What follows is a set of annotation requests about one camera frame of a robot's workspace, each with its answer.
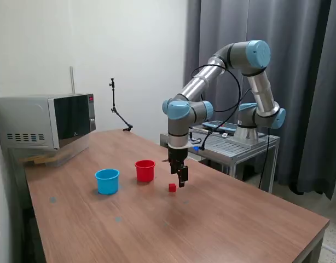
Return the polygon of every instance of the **gray curtain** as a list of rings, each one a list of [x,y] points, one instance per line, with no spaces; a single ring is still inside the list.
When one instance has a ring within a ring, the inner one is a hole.
[[[336,180],[336,0],[191,0],[186,81],[222,46],[262,39],[271,49],[267,74],[275,100],[287,111],[276,176],[300,192],[331,198]],[[234,72],[249,88],[246,79]],[[237,101],[225,73],[205,94],[215,109]],[[243,102],[254,101],[248,94]],[[226,119],[229,113],[215,114]]]

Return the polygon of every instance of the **silver arm segment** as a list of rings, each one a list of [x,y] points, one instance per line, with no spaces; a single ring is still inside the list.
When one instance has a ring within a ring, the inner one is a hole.
[[[208,64],[218,65],[225,68],[224,62],[213,56],[208,60]],[[188,84],[185,85],[180,95],[183,95],[187,100],[193,101],[205,90],[209,88],[210,81],[216,79],[223,74],[225,70],[221,67],[206,66],[199,73],[197,73]]]

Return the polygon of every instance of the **metal rod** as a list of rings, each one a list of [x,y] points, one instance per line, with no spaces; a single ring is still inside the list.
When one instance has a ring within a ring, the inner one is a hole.
[[[74,87],[74,74],[73,74],[73,67],[69,67],[69,73],[71,74],[71,88],[72,88],[72,94],[76,93],[76,89]]]

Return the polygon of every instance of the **metal table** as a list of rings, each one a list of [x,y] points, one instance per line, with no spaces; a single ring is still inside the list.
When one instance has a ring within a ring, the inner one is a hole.
[[[195,139],[201,138],[203,140],[206,136],[206,134],[196,132],[194,130],[191,131],[193,132],[193,138]],[[222,167],[226,165],[228,167],[226,170],[227,174],[242,180],[242,178],[236,173],[237,165],[252,157],[260,155],[267,150],[268,136],[262,133],[258,133],[258,135],[259,142],[252,146],[239,143],[232,136],[222,138],[221,135],[210,135],[206,140],[204,151],[189,148],[189,152],[217,162],[221,164]],[[160,145],[167,147],[167,139],[168,134],[160,134]],[[273,190],[279,143],[280,137],[273,135],[270,136],[267,162],[265,164],[262,184],[260,186],[262,190],[269,193]]]

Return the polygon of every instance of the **table leg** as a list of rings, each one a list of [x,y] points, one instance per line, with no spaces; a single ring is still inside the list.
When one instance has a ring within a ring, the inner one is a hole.
[[[303,260],[303,263],[318,263],[319,262],[322,241],[323,241],[323,238],[321,238],[321,240],[315,245],[313,250],[308,254],[308,256],[306,256],[306,258]]]
[[[275,168],[276,168],[276,159],[277,159],[277,151],[279,150],[279,146],[276,145],[273,148],[270,148],[268,151],[267,161],[265,163],[265,169],[262,179],[262,184],[260,189],[263,191],[267,191],[271,193],[273,191],[273,184],[275,179]]]
[[[229,166],[229,175],[233,178],[236,178],[236,164],[231,164]]]

